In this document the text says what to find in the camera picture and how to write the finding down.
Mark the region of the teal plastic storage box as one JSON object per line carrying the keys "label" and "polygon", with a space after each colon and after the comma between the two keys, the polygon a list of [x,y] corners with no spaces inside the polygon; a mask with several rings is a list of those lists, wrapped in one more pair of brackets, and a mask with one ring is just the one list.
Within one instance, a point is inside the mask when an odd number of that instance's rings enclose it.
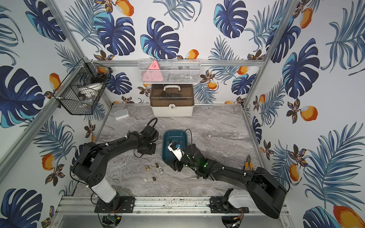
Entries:
{"label": "teal plastic storage box", "polygon": [[162,160],[164,162],[177,160],[175,155],[168,149],[168,146],[171,143],[179,144],[181,146],[181,149],[184,150],[188,144],[188,137],[186,132],[183,130],[169,130],[164,133],[162,146]]}

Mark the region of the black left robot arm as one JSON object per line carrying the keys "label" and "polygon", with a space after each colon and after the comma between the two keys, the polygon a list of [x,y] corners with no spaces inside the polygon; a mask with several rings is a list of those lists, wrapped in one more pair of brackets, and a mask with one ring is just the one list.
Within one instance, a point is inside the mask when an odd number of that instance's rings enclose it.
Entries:
{"label": "black left robot arm", "polygon": [[95,213],[120,213],[123,207],[133,209],[124,203],[122,196],[106,179],[108,162],[115,157],[133,150],[141,156],[153,155],[159,137],[155,129],[158,118],[152,118],[142,131],[128,132],[126,136],[106,143],[86,143],[71,166],[70,172],[98,196]]}

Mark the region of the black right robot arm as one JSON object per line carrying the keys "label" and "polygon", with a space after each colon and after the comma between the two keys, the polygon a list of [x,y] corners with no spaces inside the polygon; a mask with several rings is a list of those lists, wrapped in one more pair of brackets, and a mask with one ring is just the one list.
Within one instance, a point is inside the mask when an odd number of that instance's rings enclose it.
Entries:
{"label": "black right robot arm", "polygon": [[277,219],[287,189],[266,169],[240,170],[204,157],[195,144],[188,144],[183,130],[170,130],[163,135],[162,160],[174,171],[190,168],[205,180],[223,181],[248,192],[256,207],[270,218]]}

